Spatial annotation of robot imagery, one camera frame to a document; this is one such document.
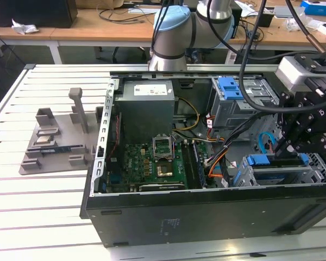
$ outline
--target floor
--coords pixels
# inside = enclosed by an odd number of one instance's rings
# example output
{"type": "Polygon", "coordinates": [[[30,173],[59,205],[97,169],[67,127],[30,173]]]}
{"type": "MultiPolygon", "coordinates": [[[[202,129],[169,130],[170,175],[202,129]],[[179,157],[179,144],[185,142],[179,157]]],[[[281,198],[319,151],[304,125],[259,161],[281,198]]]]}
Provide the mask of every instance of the floor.
{"type": "MultiPolygon", "coordinates": [[[[14,52],[26,64],[53,64],[53,59],[48,47],[43,46],[11,46],[14,52]]],[[[12,86],[17,76],[21,73],[23,65],[14,56],[10,49],[2,47],[3,57],[0,57],[0,101],[12,86]]],[[[60,47],[60,53],[65,64],[112,64],[114,47],[103,47],[101,59],[95,58],[93,47],[60,47]]],[[[216,49],[203,51],[203,60],[207,64],[222,64],[225,61],[227,51],[216,49]]],[[[256,55],[273,55],[271,51],[257,51],[256,55]]],[[[116,54],[119,64],[143,64],[142,51],[138,48],[121,47],[116,54]]]]}

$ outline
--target gray power supply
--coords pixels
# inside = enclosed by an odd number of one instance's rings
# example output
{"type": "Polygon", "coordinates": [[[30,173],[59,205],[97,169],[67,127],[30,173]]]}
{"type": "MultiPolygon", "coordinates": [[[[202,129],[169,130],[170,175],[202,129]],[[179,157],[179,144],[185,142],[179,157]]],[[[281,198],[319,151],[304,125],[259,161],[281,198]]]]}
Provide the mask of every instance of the gray power supply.
{"type": "Polygon", "coordinates": [[[171,80],[128,81],[115,104],[122,112],[127,143],[148,143],[158,134],[169,136],[174,115],[171,80]]]}

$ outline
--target motherboard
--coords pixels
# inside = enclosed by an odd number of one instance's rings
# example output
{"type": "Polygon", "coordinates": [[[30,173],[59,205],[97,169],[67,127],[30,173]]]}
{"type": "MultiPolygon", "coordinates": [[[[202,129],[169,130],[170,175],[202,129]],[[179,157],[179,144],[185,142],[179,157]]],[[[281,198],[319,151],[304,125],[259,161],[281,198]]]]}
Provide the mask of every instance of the motherboard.
{"type": "Polygon", "coordinates": [[[181,190],[205,186],[203,142],[172,142],[171,137],[147,144],[125,144],[120,167],[109,171],[107,191],[181,190]]]}

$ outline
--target white table surface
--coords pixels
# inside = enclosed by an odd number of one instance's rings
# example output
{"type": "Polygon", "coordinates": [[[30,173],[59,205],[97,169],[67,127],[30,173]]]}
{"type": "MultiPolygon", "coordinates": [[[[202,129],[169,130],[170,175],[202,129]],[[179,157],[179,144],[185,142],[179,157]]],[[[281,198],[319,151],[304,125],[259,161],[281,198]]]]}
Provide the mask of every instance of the white table surface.
{"type": "Polygon", "coordinates": [[[71,112],[68,91],[77,86],[85,111],[94,111],[109,71],[146,67],[38,65],[20,74],[0,104],[0,260],[243,260],[253,252],[266,254],[263,261],[326,260],[326,219],[302,235],[106,249],[90,220],[79,217],[86,171],[18,173],[39,108],[71,112]]]}

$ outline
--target blue cable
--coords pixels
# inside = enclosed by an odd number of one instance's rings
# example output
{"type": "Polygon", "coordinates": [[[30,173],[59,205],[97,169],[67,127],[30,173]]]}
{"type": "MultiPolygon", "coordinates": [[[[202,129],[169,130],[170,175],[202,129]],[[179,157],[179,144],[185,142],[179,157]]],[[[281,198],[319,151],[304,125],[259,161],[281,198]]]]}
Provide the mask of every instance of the blue cable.
{"type": "Polygon", "coordinates": [[[262,142],[262,137],[263,135],[268,135],[269,138],[271,139],[272,141],[272,144],[274,145],[277,141],[275,140],[275,137],[273,136],[272,133],[270,132],[261,132],[260,135],[259,135],[259,147],[262,151],[263,154],[266,154],[267,153],[267,150],[265,148],[265,146],[263,145],[263,142],[262,142]]]}

